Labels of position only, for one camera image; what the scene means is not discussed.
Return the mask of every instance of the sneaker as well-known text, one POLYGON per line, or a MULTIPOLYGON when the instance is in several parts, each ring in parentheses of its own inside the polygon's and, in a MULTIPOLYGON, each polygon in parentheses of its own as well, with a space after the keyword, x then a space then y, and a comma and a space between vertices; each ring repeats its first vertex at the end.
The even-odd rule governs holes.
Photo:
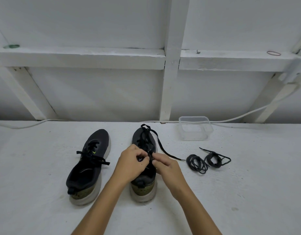
POLYGON ((137 202, 148 202, 152 200, 155 197, 157 191, 156 168, 152 164, 152 154, 156 153, 157 149, 156 142, 151 134, 151 131, 157 136, 158 144, 165 154, 167 154, 171 158, 185 161, 168 154, 164 150, 156 131, 152 130, 148 125, 142 124, 141 128, 139 128, 133 134, 132 143, 148 153, 150 162, 145 170, 130 183, 130 194, 132 198, 137 202))
POLYGON ((106 158, 110 152, 110 137, 106 130, 94 132, 86 141, 80 161, 70 172, 66 186, 70 201, 74 205, 86 205, 98 196, 101 183, 102 164, 109 165, 106 158))

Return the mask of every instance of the shoelace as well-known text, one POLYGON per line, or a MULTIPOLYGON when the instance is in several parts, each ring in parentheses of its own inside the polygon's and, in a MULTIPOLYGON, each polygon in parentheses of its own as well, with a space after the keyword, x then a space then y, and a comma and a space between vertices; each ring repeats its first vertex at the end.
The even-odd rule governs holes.
POLYGON ((153 160, 153 157, 152 157, 152 154, 155 150, 155 146, 153 146, 151 149, 148 148, 147 144, 150 144, 151 143, 151 140, 150 140, 150 137, 149 137, 149 134, 150 132, 152 131, 154 134, 156 134, 157 136, 157 139, 158 139, 158 144, 159 144, 159 147, 160 149, 166 154, 168 155, 169 157, 171 158, 174 158, 174 159, 177 159, 177 160, 180 160, 180 161, 185 161, 183 159, 180 159, 180 158, 177 158, 175 156, 172 156, 170 155, 169 153, 167 153, 164 148, 162 147, 162 144, 158 138, 158 134, 155 130, 151 129, 148 125, 146 124, 142 124, 141 125, 141 128, 143 129, 143 131, 141 132, 141 135, 140 135, 140 139, 137 140, 138 142, 138 146, 141 147, 143 150, 145 150, 147 153, 148 153, 148 156, 150 157, 150 161, 153 160))
POLYGON ((95 166, 101 166, 102 164, 109 165, 110 162, 106 162, 105 158, 93 155, 91 153, 93 148, 97 148, 97 144, 99 144, 99 142, 97 142, 97 141, 89 142, 88 149, 86 152, 77 151, 77 154, 81 154, 80 160, 87 159, 87 160, 89 160, 90 163, 94 164, 95 166))
POLYGON ((226 156, 218 154, 218 153, 216 153, 214 151, 206 150, 206 149, 203 149, 203 148, 200 148, 200 149, 203 150, 203 151, 209 152, 209 154, 205 157, 204 160, 202 158, 200 158, 199 156, 195 155, 195 154, 191 154, 191 155, 189 155, 187 157, 187 164, 188 164, 188 166, 193 171, 197 171, 200 174, 205 174, 207 172, 209 166, 212 166, 212 167, 215 167, 215 168, 219 168, 219 167, 221 167, 223 165, 226 165, 229 162, 231 162, 231 158, 228 158, 226 156), (216 158, 216 160, 217 160, 216 163, 213 163, 211 161, 211 159, 213 157, 216 158), (229 161, 222 164, 222 160, 224 158, 229 159, 229 161))

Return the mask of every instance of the clear plastic container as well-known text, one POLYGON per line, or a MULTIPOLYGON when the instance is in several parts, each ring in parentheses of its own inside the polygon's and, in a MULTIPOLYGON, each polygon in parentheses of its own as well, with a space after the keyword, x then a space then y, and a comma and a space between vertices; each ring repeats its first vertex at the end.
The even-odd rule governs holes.
POLYGON ((184 141, 204 141, 213 128, 205 116, 182 116, 179 118, 179 131, 184 141))

